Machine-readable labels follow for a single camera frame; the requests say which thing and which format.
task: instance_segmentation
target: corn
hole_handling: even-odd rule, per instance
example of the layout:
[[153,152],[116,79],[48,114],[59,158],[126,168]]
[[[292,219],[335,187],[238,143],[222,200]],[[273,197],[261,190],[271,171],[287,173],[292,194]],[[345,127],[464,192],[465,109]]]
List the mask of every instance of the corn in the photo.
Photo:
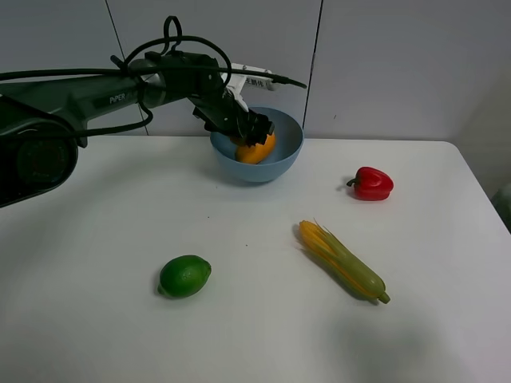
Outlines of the corn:
[[382,279],[332,233],[309,221],[300,222],[299,232],[303,245],[313,259],[345,286],[366,299],[378,299],[383,303],[390,301]]

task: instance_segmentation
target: red bell pepper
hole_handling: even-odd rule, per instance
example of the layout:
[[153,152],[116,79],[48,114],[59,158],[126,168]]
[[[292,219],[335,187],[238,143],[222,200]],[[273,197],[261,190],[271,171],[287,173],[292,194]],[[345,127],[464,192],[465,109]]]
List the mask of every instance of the red bell pepper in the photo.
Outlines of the red bell pepper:
[[388,198],[394,182],[384,172],[367,166],[360,168],[347,186],[355,187],[355,197],[364,201],[381,201]]

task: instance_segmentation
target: green lime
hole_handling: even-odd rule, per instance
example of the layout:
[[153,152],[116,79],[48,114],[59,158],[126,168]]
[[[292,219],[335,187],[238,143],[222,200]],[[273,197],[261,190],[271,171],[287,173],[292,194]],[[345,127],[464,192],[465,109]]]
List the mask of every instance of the green lime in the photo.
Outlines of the green lime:
[[202,289],[211,265],[196,255],[183,255],[167,263],[160,272],[158,293],[168,298],[185,298]]

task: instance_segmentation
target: robotic arm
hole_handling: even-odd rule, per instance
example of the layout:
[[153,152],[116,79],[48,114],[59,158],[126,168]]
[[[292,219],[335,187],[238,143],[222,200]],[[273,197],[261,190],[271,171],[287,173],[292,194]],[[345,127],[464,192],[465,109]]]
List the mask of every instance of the robotic arm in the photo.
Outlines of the robotic arm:
[[148,123],[152,114],[147,108],[188,98],[206,130],[249,145],[263,144],[274,125],[251,111],[240,92],[245,84],[274,90],[279,76],[236,64],[229,71],[219,69],[216,59],[208,55],[173,47],[165,55],[147,52],[115,76],[0,85],[0,207],[61,185],[75,168],[78,146],[85,148],[86,137],[93,135],[86,130],[87,122],[136,103],[149,115],[144,121]]

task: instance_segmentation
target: blue bowl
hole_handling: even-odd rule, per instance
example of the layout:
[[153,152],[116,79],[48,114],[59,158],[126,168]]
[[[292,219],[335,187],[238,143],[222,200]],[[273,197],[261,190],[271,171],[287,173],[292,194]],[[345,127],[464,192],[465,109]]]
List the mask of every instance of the blue bowl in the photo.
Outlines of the blue bowl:
[[232,177],[247,182],[268,182],[284,174],[296,160],[303,144],[302,127],[291,116],[271,108],[252,108],[264,114],[275,125],[275,149],[258,164],[236,161],[234,145],[228,137],[214,132],[211,143],[220,166]]

